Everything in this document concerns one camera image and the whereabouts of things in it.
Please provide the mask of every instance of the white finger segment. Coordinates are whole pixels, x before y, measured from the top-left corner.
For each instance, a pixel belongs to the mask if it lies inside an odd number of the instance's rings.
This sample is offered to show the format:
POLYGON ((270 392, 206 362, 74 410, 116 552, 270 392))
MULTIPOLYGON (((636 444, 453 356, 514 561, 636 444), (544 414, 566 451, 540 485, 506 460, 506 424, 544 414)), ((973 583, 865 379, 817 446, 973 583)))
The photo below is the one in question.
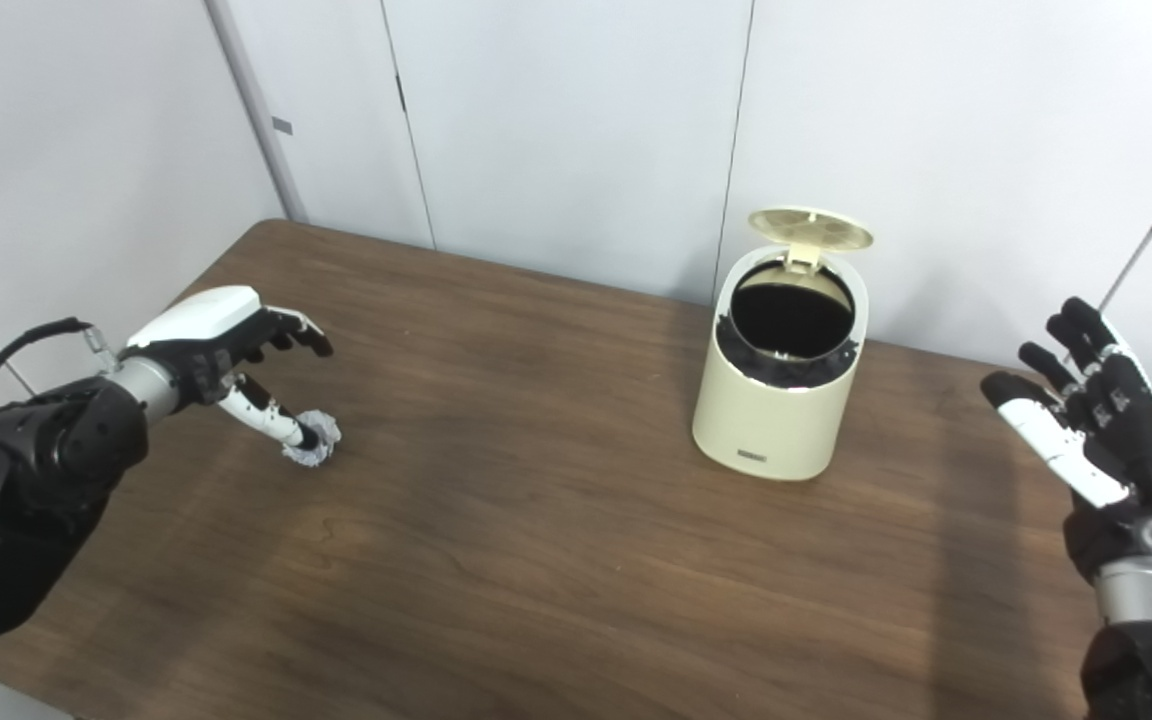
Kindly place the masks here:
POLYGON ((1001 404, 998 414, 1029 447, 1034 448, 1053 473, 1093 507, 1114 505, 1130 495, 1123 483, 1111 478, 1083 454, 1087 438, 1076 430, 1062 427, 1037 400, 1016 397, 1001 404))

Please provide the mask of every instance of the robotic arm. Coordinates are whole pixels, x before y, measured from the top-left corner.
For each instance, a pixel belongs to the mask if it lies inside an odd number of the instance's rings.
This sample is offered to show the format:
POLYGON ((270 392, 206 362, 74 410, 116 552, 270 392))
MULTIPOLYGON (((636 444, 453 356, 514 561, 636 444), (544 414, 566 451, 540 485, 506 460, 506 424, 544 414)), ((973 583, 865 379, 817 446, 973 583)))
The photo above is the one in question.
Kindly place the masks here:
POLYGON ((1055 392, 1002 372, 980 389, 1073 488, 1064 547, 1105 624, 1083 662, 1089 719, 1152 720, 1152 386, 1086 302, 1067 301, 1047 332, 1076 369, 1032 342, 1020 358, 1055 392))
POLYGON ((191 404, 220 406, 305 465, 328 457, 335 422, 291 416, 247 374, 266 343, 332 355, 304 314, 250 287, 188 297, 134 334, 109 372, 0 409, 0 635, 33 615, 99 523, 109 493, 147 454, 147 427, 191 404))

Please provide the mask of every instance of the white robotic hand casing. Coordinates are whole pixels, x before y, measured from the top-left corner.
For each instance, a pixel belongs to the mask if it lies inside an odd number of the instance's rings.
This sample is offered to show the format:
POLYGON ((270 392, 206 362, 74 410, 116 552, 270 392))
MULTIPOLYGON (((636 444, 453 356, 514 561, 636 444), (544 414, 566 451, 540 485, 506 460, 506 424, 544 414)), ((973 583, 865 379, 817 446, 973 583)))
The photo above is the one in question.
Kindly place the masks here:
POLYGON ((217 287, 191 295, 150 320, 127 341, 130 347, 172 340, 211 340, 262 310, 260 295, 247 286, 217 287))
POLYGON ((1034 448, 1056 477, 1093 507, 1120 502, 1130 495, 1123 483, 1111 478, 1083 454, 1087 437, 1078 430, 1062 427, 1041 402, 1016 397, 1000 406, 998 414, 1029 447, 1034 448))

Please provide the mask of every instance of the robot finger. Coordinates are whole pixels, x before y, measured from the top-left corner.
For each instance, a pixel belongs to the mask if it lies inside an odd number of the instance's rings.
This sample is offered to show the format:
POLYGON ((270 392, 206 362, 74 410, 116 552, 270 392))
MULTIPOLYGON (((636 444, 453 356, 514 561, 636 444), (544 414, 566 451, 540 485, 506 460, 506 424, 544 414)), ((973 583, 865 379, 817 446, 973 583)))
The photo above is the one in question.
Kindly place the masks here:
POLYGON ((1149 379, 1132 357, 1120 354, 1106 357, 1101 364, 1101 376, 1105 378, 1106 392, 1120 414, 1137 401, 1152 404, 1152 387, 1149 387, 1149 379))
POLYGON ((1092 432, 1105 429, 1114 420, 1120 411, 1126 410, 1126 402, 1115 401, 1115 393, 1112 392, 1111 382, 1105 373, 1097 373, 1087 378, 1087 384, 1083 386, 1083 396, 1079 399, 1087 410, 1087 418, 1092 420, 1092 432))
POLYGON ((1089 305, 1083 300, 1078 300, 1078 297, 1070 297, 1061 306, 1061 316, 1068 318, 1069 323, 1073 323, 1075 327, 1078 327, 1087 336, 1087 341, 1091 343, 1092 350, 1096 351, 1101 364, 1105 364, 1108 357, 1115 355, 1124 356, 1131 361, 1135 369, 1137 369, 1137 374, 1140 376, 1144 386, 1149 389, 1149 395, 1152 397, 1152 384, 1149 382, 1149 378, 1144 374, 1144 369, 1138 357, 1135 356, 1132 347, 1123 340, 1123 336, 1116 332, 1114 325, 1111 324, 1111 320, 1105 314, 1101 314, 1100 310, 1089 305))
POLYGON ((279 331, 291 336, 291 340, 310 348, 319 357, 329 357, 335 350, 323 328, 314 320, 308 319, 300 310, 287 306, 266 306, 279 319, 279 331))
POLYGON ((1047 378, 1047 382, 1051 382, 1062 397, 1069 397, 1081 386, 1074 373, 1070 373, 1047 348, 1037 342, 1026 342, 1020 347, 1020 361, 1032 367, 1036 373, 1047 378))
POLYGON ((1064 412, 1061 397, 1053 395, 1052 391, 1044 388, 1038 382, 1029 381, 1026 378, 1007 373, 1006 370, 988 373, 980 381, 980 392, 984 393, 990 406, 995 407, 995 410, 1001 409, 1002 406, 1013 400, 1029 400, 1051 410, 1056 416, 1064 412))
POLYGON ((1105 318, 1101 317, 1101 311, 1097 310, 1096 306, 1091 306, 1082 297, 1070 297, 1061 305, 1060 313, 1062 318, 1069 320, 1078 332, 1082 332, 1084 336, 1087 336, 1089 343, 1092 346, 1092 350, 1100 354, 1106 347, 1112 344, 1121 344, 1119 338, 1108 328, 1105 324, 1105 318))
POLYGON ((1094 441, 1089 441, 1087 434, 1062 425, 1047 407, 1029 397, 1016 397, 1000 406, 998 414, 1043 457, 1053 473, 1089 505, 1105 507, 1132 494, 1124 483, 1089 458, 1089 450, 1096 455, 1098 446, 1094 441))
POLYGON ((1074 363, 1078 365, 1078 370, 1082 370, 1084 376, 1096 374, 1101 369, 1100 355, 1093 350, 1091 342, 1087 341, 1087 336, 1084 336, 1078 325, 1070 323, 1064 314, 1053 314, 1048 318, 1047 332, 1063 344, 1066 350, 1069 350, 1074 363))

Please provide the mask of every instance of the fingertip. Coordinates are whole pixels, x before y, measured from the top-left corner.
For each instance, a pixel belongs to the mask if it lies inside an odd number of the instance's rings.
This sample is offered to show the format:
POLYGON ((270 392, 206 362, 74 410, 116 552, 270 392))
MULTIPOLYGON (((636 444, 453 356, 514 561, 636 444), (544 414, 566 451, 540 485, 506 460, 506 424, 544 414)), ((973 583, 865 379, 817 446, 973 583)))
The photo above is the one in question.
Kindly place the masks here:
POLYGON ((1047 404, 1051 401, 1047 391, 1044 391, 1039 384, 1030 382, 1025 378, 1006 372, 1006 370, 996 370, 996 372, 984 377, 980 381, 980 393, 995 409, 1022 397, 1041 402, 1041 404, 1047 404))

